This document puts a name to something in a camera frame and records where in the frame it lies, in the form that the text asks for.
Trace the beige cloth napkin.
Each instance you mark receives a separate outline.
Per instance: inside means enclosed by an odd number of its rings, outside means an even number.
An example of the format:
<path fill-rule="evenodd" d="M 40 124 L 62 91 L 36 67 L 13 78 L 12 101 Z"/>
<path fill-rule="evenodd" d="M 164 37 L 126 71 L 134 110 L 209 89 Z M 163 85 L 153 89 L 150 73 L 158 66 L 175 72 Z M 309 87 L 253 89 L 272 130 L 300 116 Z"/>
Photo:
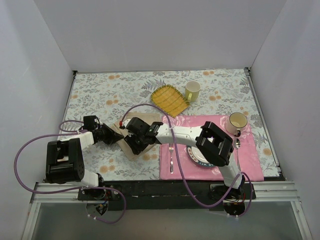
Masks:
<path fill-rule="evenodd" d="M 159 122 L 161 120 L 161 116 L 159 113 L 139 113 L 139 112 L 129 112 L 125 116 L 125 120 L 131 119 L 133 117 L 140 118 L 144 122 L 146 122 L 148 125 L 151 125 L 153 122 Z M 115 123 L 111 125 L 111 129 L 114 130 L 116 133 L 123 135 L 126 137 L 128 135 L 128 131 L 126 129 L 120 129 L 120 122 L 121 118 L 117 120 Z M 142 152 L 139 154 L 134 154 L 130 146 L 127 144 L 127 142 L 124 139 L 121 139 L 116 142 L 121 150 L 124 152 L 126 157 L 129 161 L 135 161 L 138 157 L 141 157 L 143 154 L 147 153 L 149 150 L 151 150 L 155 144 L 148 145 Z"/>

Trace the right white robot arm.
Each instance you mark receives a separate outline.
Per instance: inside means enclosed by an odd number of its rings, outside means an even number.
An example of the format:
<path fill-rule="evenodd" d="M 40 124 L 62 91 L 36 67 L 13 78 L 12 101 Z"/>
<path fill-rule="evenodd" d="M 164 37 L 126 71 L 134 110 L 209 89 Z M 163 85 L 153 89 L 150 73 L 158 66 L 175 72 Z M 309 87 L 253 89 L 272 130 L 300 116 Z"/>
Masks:
<path fill-rule="evenodd" d="M 171 126 L 159 121 L 148 124 L 133 117 L 121 123 L 120 128 L 127 130 L 124 140 L 135 155 L 154 144 L 197 148 L 210 164 L 218 167 L 230 198 L 237 199 L 245 192 L 245 177 L 233 156 L 233 139 L 213 122 L 194 127 Z"/>

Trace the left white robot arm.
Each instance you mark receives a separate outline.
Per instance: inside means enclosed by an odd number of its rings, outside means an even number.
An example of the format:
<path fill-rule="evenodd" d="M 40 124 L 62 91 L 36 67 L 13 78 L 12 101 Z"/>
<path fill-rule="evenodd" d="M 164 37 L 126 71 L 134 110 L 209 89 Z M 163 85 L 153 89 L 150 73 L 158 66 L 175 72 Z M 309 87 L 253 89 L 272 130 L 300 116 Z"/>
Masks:
<path fill-rule="evenodd" d="M 47 144 L 45 179 L 50 184 L 71 183 L 77 187 L 90 187 L 89 194 L 95 200 L 106 196 L 102 176 L 85 168 L 83 150 L 103 142 L 112 145 L 124 136 L 105 124 L 93 129 L 77 131 L 62 140 Z"/>

